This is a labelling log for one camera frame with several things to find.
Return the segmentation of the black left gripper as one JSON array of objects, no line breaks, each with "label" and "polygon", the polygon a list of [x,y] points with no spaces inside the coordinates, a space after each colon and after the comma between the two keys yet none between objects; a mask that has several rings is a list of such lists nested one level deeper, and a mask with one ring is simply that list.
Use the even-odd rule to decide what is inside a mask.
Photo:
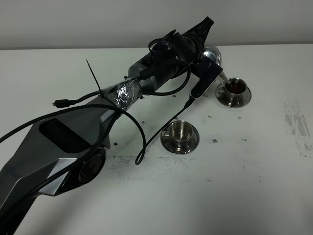
[{"label": "black left gripper", "polygon": [[196,64],[201,59],[202,49],[214,21],[206,17],[183,34],[171,31],[162,38],[148,44],[148,67],[165,62],[181,60],[187,64]]}]

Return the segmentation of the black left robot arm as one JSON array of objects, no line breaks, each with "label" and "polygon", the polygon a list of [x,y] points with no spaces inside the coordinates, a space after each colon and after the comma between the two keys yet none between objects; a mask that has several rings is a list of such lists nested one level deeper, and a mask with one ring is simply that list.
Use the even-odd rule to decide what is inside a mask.
[{"label": "black left robot arm", "polygon": [[56,196],[92,181],[110,147],[109,133],[142,96],[163,96],[159,88],[182,74],[197,74],[210,18],[183,34],[171,31],[149,43],[123,81],[77,100],[56,100],[58,111],[33,119],[1,138],[29,128],[0,171],[0,232],[15,233],[39,195]]}]

